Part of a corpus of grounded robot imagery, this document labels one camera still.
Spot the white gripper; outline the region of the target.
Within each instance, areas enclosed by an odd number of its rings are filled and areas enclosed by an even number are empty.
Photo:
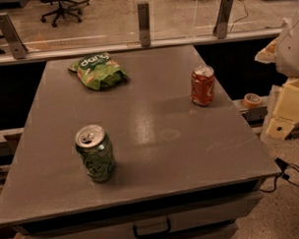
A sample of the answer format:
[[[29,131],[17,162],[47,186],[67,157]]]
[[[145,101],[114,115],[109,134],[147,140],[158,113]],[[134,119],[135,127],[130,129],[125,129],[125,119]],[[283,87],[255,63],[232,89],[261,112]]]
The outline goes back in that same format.
[[[274,63],[276,71],[289,78],[279,89],[266,135],[285,140],[299,122],[299,9],[285,28],[255,57],[259,63]]]

